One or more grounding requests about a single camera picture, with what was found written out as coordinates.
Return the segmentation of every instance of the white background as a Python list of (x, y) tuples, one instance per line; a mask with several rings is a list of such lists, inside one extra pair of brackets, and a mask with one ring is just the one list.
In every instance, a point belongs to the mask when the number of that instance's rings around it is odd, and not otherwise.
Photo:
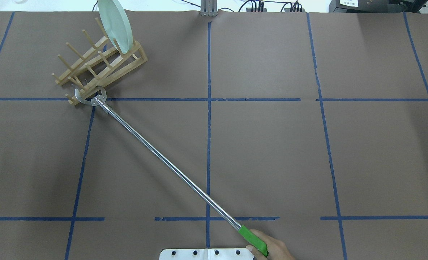
[[(95, 0), (21, 0), (24, 3), (16, 3), (19, 0), (0, 0), (0, 10), (2, 11), (91, 11)], [(197, 5), (199, 0), (188, 0)], [(307, 12), (328, 12), (328, 4), (331, 0), (299, 0)], [(188, 5), (179, 0), (120, 0), (121, 5), (127, 10), (141, 11), (182, 11), (182, 10), (199, 10), (194, 5)], [(242, 5), (242, 0), (218, 0), (218, 8), (228, 7), (238, 11)], [(265, 3), (269, 12), (279, 12), (283, 4)], [(428, 13), (427, 7), (421, 10), (421, 13)]]

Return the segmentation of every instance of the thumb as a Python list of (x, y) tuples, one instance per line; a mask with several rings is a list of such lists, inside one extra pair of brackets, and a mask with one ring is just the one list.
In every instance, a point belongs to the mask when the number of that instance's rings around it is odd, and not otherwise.
[(262, 255), (262, 253), (252, 245), (247, 245), (246, 249), (249, 250), (249, 252), (251, 252), (257, 260), (267, 260), (267, 257)]

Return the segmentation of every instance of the finger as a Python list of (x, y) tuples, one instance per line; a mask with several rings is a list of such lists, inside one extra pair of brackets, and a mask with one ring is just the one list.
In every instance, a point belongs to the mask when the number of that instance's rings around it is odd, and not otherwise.
[(256, 235), (258, 238), (260, 238), (262, 241), (264, 241), (267, 245), (270, 245), (275, 242), (273, 237), (269, 237), (268, 235), (264, 234), (264, 232), (262, 231), (259, 231), (257, 229), (250, 229), (250, 231), (254, 235)]
[(252, 255), (254, 255), (254, 257), (257, 259), (257, 260), (267, 260), (267, 258), (264, 256), (264, 255), (262, 255), (262, 253), (261, 252), (259, 252), (259, 250), (257, 250), (255, 247), (253, 247), (252, 245), (247, 245), (246, 246), (246, 249), (247, 250), (249, 250), (249, 252), (251, 252), (252, 253)]

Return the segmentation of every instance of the green handle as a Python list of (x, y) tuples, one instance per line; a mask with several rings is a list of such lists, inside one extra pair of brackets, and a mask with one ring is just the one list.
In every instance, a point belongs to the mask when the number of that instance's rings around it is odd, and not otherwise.
[(254, 235), (253, 232), (247, 229), (247, 227), (241, 226), (238, 232), (244, 237), (244, 239), (246, 239), (246, 241), (250, 242), (255, 248), (257, 248), (257, 250), (259, 250), (262, 255), (265, 257), (269, 255), (269, 252), (267, 251), (267, 245), (264, 243), (264, 241)]

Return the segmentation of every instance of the metal pole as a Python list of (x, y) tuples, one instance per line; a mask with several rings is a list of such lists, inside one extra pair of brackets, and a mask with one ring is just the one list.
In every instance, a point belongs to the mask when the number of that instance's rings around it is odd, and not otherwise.
[(179, 170), (171, 161), (169, 161), (162, 153), (160, 153), (156, 148), (154, 148), (151, 143), (143, 138), (134, 128), (132, 128), (125, 120), (123, 120), (105, 101), (96, 98), (93, 101), (96, 101), (105, 112), (110, 114), (115, 118), (124, 128), (126, 128), (135, 138), (137, 138), (143, 145), (145, 145), (156, 157), (163, 161), (166, 166), (168, 166), (171, 171), (173, 171), (177, 176), (179, 176), (190, 188), (192, 188), (206, 203), (208, 203), (215, 211), (217, 211), (227, 222), (229, 222), (237, 231), (241, 228), (241, 225), (224, 209), (222, 209), (216, 202), (214, 202), (209, 195), (207, 195), (202, 189), (200, 189), (192, 180), (190, 180), (181, 170)]

